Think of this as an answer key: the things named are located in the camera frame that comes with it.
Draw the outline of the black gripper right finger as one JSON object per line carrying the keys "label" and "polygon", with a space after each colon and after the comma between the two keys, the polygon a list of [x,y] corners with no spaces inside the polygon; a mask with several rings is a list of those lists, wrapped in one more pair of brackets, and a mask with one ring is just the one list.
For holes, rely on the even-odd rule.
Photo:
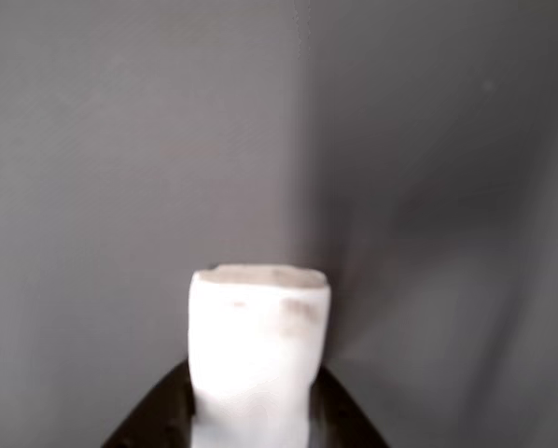
{"label": "black gripper right finger", "polygon": [[322,366],[311,387],[311,448],[387,448],[388,444],[345,387]]}

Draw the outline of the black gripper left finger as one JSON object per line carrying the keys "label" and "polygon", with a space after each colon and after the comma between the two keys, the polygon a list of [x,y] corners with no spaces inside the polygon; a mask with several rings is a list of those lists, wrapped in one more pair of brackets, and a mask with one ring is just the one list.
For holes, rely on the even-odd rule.
{"label": "black gripper left finger", "polygon": [[194,414],[188,362],[181,361],[148,390],[102,447],[189,447]]}

